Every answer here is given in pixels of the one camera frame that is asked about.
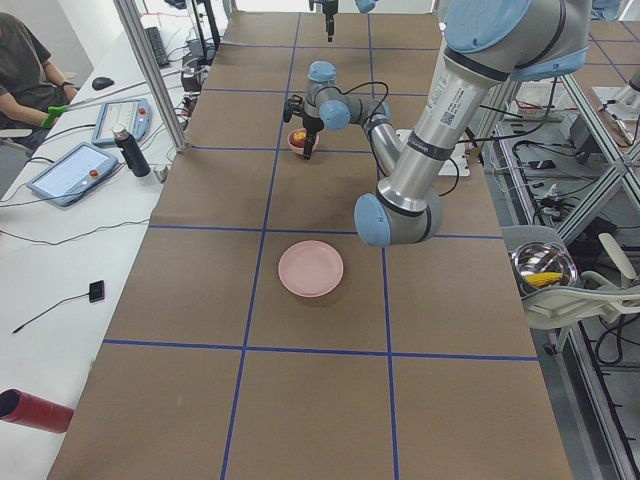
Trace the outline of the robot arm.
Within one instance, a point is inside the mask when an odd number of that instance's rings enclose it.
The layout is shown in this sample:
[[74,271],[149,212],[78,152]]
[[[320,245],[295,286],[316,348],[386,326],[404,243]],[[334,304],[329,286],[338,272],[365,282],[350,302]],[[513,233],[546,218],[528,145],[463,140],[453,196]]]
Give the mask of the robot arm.
[[316,134],[359,125],[383,172],[374,193],[358,198],[354,222],[371,246],[413,244],[433,236],[442,209],[432,183],[488,91],[507,80],[573,73],[585,62],[589,1],[452,1],[445,15],[440,70],[407,140],[393,129],[381,101],[344,93],[336,68],[313,62],[307,91],[288,100],[283,119],[298,115],[309,156]]
[[[327,41],[332,42],[335,34],[335,15],[339,10],[338,0],[321,0],[310,1],[309,5],[317,4],[321,8],[321,12],[325,17],[325,30],[327,34]],[[375,0],[356,0],[356,8],[360,13],[366,14],[372,11],[376,6]]]

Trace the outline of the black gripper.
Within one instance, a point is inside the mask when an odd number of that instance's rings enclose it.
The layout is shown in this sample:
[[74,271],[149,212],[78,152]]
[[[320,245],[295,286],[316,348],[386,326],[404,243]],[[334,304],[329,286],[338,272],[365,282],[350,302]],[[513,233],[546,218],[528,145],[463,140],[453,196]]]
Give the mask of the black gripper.
[[316,133],[323,130],[323,121],[313,116],[305,116],[303,118],[303,127],[306,129],[303,158],[309,160],[316,144]]
[[325,17],[327,41],[332,42],[334,38],[335,22],[334,16],[338,12],[338,0],[323,0],[322,12]]

